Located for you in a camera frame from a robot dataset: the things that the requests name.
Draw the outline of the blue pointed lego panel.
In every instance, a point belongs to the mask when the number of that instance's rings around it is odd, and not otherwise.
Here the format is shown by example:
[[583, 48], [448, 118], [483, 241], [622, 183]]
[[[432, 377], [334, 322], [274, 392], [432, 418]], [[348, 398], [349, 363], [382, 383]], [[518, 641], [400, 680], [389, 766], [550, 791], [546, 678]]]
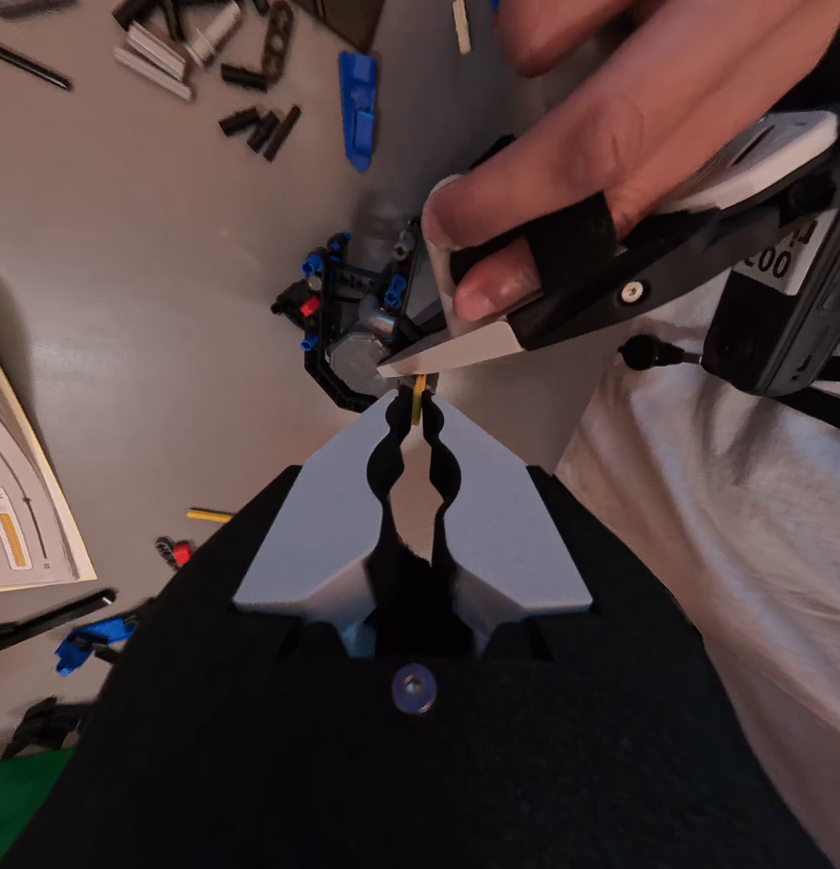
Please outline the blue pointed lego panel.
[[360, 174], [371, 165], [375, 135], [378, 62], [360, 53], [339, 54], [339, 88], [342, 108], [344, 150]]

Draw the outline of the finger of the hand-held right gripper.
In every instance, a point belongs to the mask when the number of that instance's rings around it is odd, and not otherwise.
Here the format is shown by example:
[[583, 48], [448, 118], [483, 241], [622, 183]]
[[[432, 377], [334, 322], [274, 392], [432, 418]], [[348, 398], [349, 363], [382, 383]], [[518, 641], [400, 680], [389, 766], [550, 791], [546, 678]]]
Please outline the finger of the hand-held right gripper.
[[377, 373], [382, 378], [436, 375], [523, 351], [510, 323], [499, 319], [458, 336], [447, 329], [428, 335], [382, 362]]

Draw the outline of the black lego chassis assembly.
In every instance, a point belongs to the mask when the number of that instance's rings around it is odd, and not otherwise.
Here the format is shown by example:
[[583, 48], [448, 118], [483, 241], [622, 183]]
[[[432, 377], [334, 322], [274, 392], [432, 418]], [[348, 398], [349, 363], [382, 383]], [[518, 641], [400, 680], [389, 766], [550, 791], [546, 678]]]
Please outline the black lego chassis assembly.
[[[445, 330], [446, 321], [419, 217], [404, 224], [382, 264], [354, 263], [350, 245], [350, 233], [341, 232], [308, 253], [299, 279], [277, 295], [271, 312], [302, 334], [306, 374], [337, 407], [361, 413], [405, 380], [382, 378], [378, 365]], [[398, 315], [391, 342], [358, 320], [358, 304], [367, 294]]]

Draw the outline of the lego instruction booklet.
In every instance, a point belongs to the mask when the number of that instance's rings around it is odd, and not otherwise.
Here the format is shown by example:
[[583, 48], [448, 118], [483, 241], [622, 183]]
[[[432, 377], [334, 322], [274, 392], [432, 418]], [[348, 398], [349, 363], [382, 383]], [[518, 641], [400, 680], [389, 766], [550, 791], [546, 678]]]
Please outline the lego instruction booklet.
[[97, 578], [66, 495], [0, 364], [0, 592]]

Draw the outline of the person's right hand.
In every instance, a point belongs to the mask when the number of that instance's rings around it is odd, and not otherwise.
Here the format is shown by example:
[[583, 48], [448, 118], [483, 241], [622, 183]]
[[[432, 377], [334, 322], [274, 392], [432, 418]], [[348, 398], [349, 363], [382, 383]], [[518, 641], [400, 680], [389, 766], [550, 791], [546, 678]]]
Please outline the person's right hand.
[[840, 1], [510, 1], [498, 36], [527, 79], [630, 10], [635, 29], [523, 136], [430, 195], [425, 236], [479, 246], [602, 192], [619, 237], [818, 65]]

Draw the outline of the pile of lego beams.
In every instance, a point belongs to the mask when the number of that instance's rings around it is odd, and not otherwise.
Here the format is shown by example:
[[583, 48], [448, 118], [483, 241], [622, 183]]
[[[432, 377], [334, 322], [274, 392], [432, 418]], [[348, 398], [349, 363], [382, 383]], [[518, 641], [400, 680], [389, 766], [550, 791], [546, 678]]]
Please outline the pile of lego beams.
[[270, 35], [276, 4], [10, 2], [0, 47], [64, 79], [0, 59], [0, 179], [165, 175], [240, 135], [219, 119], [304, 105], [295, 28]]

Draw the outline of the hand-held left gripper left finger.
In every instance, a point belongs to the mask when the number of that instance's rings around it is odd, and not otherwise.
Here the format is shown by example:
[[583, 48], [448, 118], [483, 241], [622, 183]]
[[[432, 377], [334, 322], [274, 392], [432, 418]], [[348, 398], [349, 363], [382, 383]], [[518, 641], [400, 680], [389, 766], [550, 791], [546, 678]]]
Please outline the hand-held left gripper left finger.
[[238, 590], [237, 610], [356, 624], [376, 603], [365, 562], [378, 543], [382, 504], [368, 479], [391, 432], [391, 390], [302, 466]]

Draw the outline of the black long rod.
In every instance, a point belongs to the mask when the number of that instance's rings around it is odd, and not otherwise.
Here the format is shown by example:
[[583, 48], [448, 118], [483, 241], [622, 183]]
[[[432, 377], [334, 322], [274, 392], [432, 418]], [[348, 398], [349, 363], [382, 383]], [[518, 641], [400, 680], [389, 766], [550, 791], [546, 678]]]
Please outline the black long rod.
[[0, 624], [0, 652], [55, 628], [94, 614], [116, 602], [119, 593], [106, 588], [21, 621]]

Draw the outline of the black lego axle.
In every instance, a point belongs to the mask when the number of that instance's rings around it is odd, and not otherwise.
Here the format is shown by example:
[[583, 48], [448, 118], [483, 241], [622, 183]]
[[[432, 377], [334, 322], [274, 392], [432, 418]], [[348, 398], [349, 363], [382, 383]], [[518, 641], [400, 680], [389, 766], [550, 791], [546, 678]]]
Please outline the black lego axle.
[[29, 76], [45, 81], [62, 91], [72, 92], [74, 89], [73, 83], [68, 77], [2, 44], [0, 44], [0, 62], [23, 71]]

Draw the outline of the green bin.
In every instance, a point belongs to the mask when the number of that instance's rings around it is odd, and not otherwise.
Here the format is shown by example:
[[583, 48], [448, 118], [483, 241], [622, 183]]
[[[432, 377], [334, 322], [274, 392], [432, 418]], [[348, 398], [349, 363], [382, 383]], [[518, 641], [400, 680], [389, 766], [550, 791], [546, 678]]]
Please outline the green bin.
[[0, 860], [43, 804], [75, 749], [0, 760]]

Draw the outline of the heap of black lego pieces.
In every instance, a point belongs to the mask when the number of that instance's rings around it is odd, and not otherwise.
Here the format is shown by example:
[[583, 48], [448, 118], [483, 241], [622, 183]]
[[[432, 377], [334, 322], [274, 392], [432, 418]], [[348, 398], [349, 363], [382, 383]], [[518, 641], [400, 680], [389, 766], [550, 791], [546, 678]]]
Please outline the heap of black lego pieces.
[[13, 732], [1, 759], [12, 759], [29, 747], [60, 750], [71, 733], [79, 733], [89, 719], [95, 702], [60, 702], [51, 696], [29, 707]]

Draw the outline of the blue lego panel piece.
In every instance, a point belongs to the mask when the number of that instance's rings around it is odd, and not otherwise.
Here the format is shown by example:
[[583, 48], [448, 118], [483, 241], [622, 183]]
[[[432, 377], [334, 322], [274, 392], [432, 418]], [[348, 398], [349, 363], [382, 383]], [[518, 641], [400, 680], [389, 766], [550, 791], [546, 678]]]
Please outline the blue lego panel piece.
[[100, 658], [109, 664], [119, 656], [117, 646], [126, 643], [135, 634], [140, 617], [131, 614], [113, 617], [70, 632], [55, 652], [57, 674], [63, 678], [84, 666], [91, 657]]

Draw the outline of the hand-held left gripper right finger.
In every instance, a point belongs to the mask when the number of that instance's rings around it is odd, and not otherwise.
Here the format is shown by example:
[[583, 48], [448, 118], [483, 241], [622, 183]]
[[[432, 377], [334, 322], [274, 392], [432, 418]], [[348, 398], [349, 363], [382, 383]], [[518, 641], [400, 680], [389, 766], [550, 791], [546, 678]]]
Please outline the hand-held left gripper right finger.
[[425, 392], [429, 479], [441, 504], [432, 567], [450, 612], [484, 651], [502, 625], [587, 614], [593, 597], [531, 468], [447, 400]]

